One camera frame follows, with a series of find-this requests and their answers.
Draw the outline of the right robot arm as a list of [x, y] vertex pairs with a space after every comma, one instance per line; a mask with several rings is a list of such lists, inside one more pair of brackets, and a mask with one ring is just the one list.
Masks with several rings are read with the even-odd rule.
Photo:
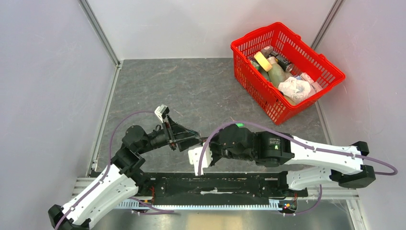
[[368, 145], [359, 141], [350, 146], [311, 142], [276, 131], [252, 132], [236, 124], [228, 125], [209, 140], [211, 165], [221, 158], [253, 161], [266, 168], [303, 164], [309, 169], [288, 171], [276, 183], [277, 192], [289, 196], [310, 185], [336, 182], [344, 188], [365, 188], [375, 181], [375, 170], [363, 163]]

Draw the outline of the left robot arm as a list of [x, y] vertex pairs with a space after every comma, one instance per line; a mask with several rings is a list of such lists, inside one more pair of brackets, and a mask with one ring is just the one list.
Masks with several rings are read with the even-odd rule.
[[82, 192], [64, 205], [48, 210], [51, 225], [56, 230], [91, 230], [118, 204], [136, 194], [146, 195], [150, 182], [141, 170], [143, 153], [169, 146], [173, 150], [197, 149], [197, 174], [202, 175], [203, 157], [208, 141], [199, 132], [174, 122], [169, 115], [159, 115], [157, 129], [147, 133], [141, 126], [130, 126], [122, 145], [101, 174]]

